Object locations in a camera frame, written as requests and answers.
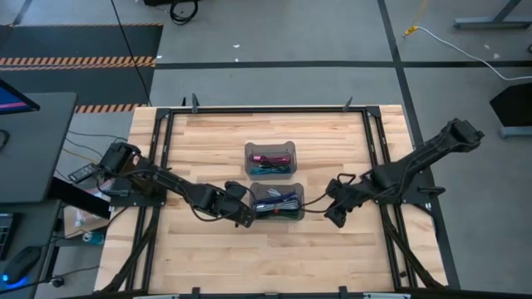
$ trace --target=computer monitor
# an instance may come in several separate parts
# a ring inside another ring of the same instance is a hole
[[[41,107],[0,79],[0,115],[37,111]]]

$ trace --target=gray floor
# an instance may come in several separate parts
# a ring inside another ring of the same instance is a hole
[[[495,13],[506,0],[429,1],[420,25],[439,37],[489,60],[529,60],[532,30],[457,32],[455,17]],[[0,23],[12,22],[23,1],[0,0]],[[421,0],[386,0],[403,61],[466,61],[424,32],[403,39]],[[204,0],[190,24],[177,27],[161,10],[141,1],[116,0],[123,22],[163,22],[159,63],[239,61],[390,61],[378,5],[373,0]],[[515,15],[532,16],[532,1]],[[22,25],[114,23],[108,0],[33,0]],[[500,71],[532,74],[529,68]],[[486,68],[406,69],[412,99],[425,137],[459,117],[483,130],[482,146],[453,154],[432,169],[447,192],[441,206],[462,288],[532,293],[532,209],[528,182],[531,139],[501,140],[500,123],[488,102],[508,83]],[[192,92],[201,105],[402,104],[395,71],[387,68],[269,68],[157,70],[151,100],[179,105]],[[72,130],[126,136],[131,113],[76,115]],[[103,152],[112,139],[73,141]],[[83,154],[92,154],[76,149]],[[68,174],[85,162],[64,154],[58,169]],[[98,248],[62,250],[56,272],[99,261]],[[62,289],[42,286],[39,298],[88,293],[94,272],[78,273]]]

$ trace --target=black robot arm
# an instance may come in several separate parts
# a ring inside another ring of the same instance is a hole
[[[466,153],[480,145],[484,134],[467,120],[454,119],[441,132],[397,162],[378,165],[361,175],[357,184],[342,183],[332,179],[327,195],[334,199],[325,217],[339,228],[343,227],[347,213],[361,207],[369,199],[380,204],[400,203],[409,184],[423,169],[434,164],[449,153]]]
[[[140,150],[134,145],[111,145],[96,167],[96,172],[106,179],[130,180],[131,191],[147,198],[169,190],[183,196],[191,208],[209,216],[233,220],[246,228],[254,221],[253,211],[242,202],[247,189],[241,184],[226,182],[225,190],[211,184],[193,184],[142,157]],[[107,193],[110,196],[120,196],[129,192],[119,190]]]

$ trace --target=bundled wires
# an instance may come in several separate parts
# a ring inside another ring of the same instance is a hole
[[[251,169],[252,175],[290,174],[292,172],[290,169],[290,163],[292,161],[290,156],[267,157],[265,155],[251,154],[249,160],[259,164],[258,167]]]
[[[257,219],[272,217],[298,218],[301,209],[298,194],[290,192],[281,194],[275,189],[268,190],[269,198],[259,199],[254,203]]]

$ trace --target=wooden table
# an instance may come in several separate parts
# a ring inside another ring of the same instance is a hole
[[[381,112],[392,160],[400,159],[412,150],[402,108],[382,105]],[[154,118],[155,108],[137,108],[131,125],[129,143],[145,155]],[[165,125],[161,128],[158,149]],[[378,140],[374,123],[372,132]],[[338,173],[361,174],[371,168],[362,117],[353,113],[177,115],[168,166],[193,182],[223,187],[226,180],[236,180],[249,186],[244,145],[287,140],[296,145],[298,171],[289,181],[275,184],[302,184],[306,201],[321,195]],[[160,161],[160,152],[155,161]],[[330,202],[324,199],[313,209],[326,208]],[[109,228],[96,290],[109,283],[130,254],[137,214],[138,208],[129,208]],[[403,205],[403,214],[412,251],[436,280],[446,284],[431,218],[409,205]],[[396,251],[404,270],[397,247]],[[143,257],[138,265],[136,287]],[[338,286],[347,286],[350,292],[393,290],[374,203],[348,214],[344,228],[311,213],[295,223],[256,221],[251,228],[235,228],[226,220],[200,222],[179,195],[168,193],[160,215],[150,294],[190,293],[192,287],[201,287],[202,293],[337,292]]]

